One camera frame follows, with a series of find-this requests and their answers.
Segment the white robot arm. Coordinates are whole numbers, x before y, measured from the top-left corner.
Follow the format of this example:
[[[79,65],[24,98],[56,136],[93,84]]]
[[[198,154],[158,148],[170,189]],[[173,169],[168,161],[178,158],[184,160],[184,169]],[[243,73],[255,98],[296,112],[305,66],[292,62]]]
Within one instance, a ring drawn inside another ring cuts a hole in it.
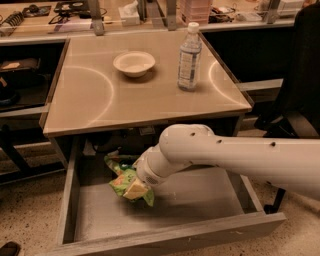
[[[218,136],[206,125],[167,127],[136,161],[144,186],[192,165],[216,166],[320,200],[320,140]]]

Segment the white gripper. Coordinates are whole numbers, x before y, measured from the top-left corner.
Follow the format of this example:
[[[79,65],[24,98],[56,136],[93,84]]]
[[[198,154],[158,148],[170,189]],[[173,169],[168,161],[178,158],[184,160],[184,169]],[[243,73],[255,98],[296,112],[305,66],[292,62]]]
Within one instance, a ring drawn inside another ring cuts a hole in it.
[[[149,167],[147,156],[142,154],[134,163],[137,177],[126,187],[123,196],[129,200],[142,197],[150,189],[149,186],[158,186],[166,181],[165,178],[155,174]]]

